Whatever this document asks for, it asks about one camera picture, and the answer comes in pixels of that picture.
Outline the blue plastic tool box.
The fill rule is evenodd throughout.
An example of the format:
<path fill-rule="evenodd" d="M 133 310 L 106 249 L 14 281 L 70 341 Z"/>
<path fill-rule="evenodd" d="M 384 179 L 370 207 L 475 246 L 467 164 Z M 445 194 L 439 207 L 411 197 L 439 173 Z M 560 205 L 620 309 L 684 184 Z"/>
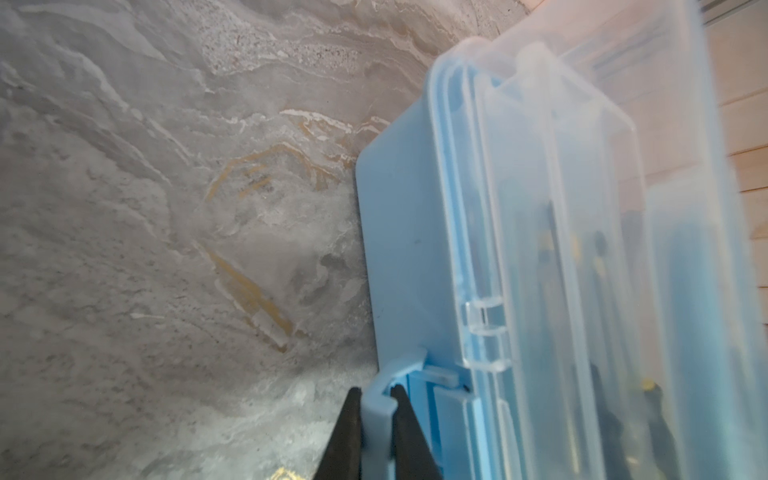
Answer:
<path fill-rule="evenodd" d="M 379 374 L 445 479 L 763 479 L 767 342 L 694 1 L 546 1 L 356 165 Z"/>

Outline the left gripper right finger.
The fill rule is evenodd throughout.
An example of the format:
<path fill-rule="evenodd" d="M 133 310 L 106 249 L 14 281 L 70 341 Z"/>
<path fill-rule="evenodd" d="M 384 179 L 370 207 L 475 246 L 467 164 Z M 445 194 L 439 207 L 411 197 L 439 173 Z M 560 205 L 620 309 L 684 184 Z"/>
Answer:
<path fill-rule="evenodd" d="M 440 470 L 432 456 L 415 415 L 406 389 L 396 384 L 390 396 L 397 401 L 392 418 L 393 457 L 397 480 L 441 480 Z"/>

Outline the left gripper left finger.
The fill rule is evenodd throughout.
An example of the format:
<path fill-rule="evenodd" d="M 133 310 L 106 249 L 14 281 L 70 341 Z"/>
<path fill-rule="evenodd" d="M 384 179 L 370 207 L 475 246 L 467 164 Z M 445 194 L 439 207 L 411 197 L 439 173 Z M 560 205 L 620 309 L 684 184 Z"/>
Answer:
<path fill-rule="evenodd" d="M 314 480 L 359 480 L 361 475 L 362 420 L 360 387 L 352 387 L 344 400 Z"/>

